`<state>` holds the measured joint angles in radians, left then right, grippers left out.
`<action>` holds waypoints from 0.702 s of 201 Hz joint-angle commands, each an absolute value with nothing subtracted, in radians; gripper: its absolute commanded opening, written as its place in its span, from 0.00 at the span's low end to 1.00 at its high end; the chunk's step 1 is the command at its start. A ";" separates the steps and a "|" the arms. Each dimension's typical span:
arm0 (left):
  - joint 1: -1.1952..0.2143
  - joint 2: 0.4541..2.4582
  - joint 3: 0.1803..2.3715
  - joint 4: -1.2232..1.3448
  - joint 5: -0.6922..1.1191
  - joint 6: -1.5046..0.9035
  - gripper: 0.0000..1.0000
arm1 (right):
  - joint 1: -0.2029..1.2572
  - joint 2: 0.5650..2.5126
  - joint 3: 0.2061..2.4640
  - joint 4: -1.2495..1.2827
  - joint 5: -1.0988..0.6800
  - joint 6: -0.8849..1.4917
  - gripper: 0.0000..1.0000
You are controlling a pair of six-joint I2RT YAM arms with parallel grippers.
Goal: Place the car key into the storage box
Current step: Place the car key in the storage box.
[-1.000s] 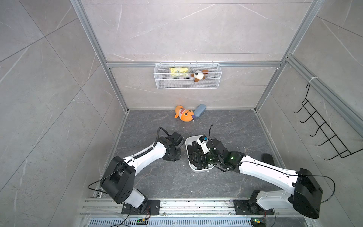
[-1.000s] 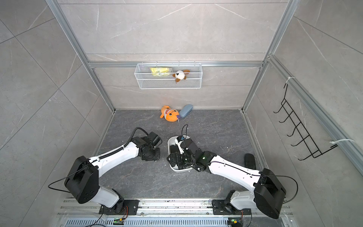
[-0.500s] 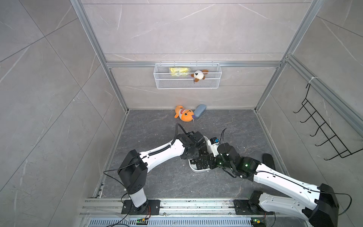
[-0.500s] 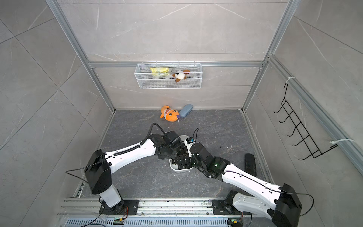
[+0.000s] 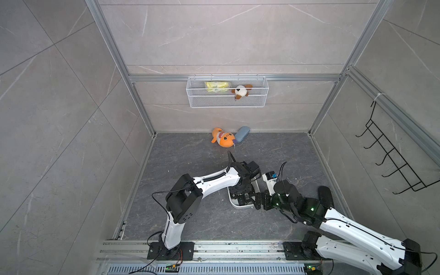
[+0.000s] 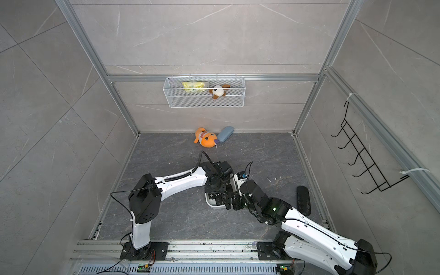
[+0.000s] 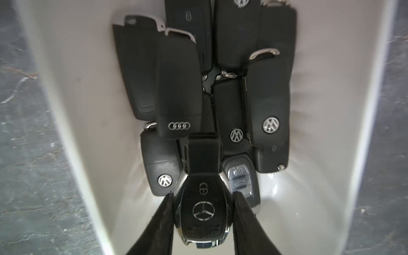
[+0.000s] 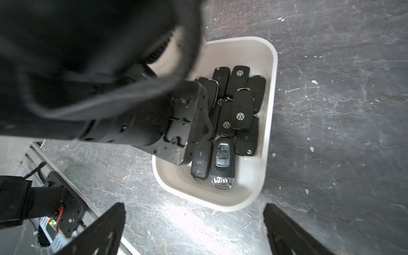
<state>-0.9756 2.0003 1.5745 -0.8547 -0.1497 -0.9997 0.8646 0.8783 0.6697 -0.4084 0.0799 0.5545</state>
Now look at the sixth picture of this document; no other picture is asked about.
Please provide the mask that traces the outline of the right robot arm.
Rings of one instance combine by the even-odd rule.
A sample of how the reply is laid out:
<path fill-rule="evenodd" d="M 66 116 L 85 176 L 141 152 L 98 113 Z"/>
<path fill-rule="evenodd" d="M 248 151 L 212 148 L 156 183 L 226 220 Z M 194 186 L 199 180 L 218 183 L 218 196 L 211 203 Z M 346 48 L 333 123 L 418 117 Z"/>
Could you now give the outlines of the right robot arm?
<path fill-rule="evenodd" d="M 365 239 L 354 241 L 338 235 L 311 221 L 289 203 L 268 197 L 249 179 L 250 165 L 234 173 L 230 166 L 223 169 L 221 180 L 226 188 L 226 208 L 246 209 L 257 221 L 280 227 L 272 242 L 272 253 L 277 258 L 301 259 L 332 275 L 377 275 L 378 252 Z"/>

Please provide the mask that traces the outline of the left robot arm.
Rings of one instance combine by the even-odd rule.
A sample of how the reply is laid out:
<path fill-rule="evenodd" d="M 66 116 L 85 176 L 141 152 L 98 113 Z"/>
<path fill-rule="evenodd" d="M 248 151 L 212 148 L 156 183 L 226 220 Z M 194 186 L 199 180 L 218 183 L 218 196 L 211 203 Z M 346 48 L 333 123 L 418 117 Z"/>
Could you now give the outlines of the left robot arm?
<path fill-rule="evenodd" d="M 182 196 L 190 189 L 203 189 L 206 203 L 214 209 L 231 209 L 236 184 L 233 169 L 226 161 L 202 161 L 207 153 L 199 154 L 197 164 L 181 173 L 169 176 L 143 175 L 132 190 L 127 190 L 131 217 L 131 231 L 127 242 L 122 243 L 120 260 L 163 261 L 168 252 L 168 242 L 151 239 L 153 220 L 162 211 L 162 205 L 173 196 Z"/>

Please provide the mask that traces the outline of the white storage box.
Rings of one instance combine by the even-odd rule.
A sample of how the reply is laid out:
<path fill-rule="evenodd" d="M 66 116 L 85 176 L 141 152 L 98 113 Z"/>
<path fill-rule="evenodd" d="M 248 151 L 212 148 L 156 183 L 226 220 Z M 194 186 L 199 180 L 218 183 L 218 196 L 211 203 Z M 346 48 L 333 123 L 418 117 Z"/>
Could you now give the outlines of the white storage box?
<path fill-rule="evenodd" d="M 233 170 L 208 177 L 204 185 L 206 203 L 213 209 L 239 210 L 241 195 Z"/>

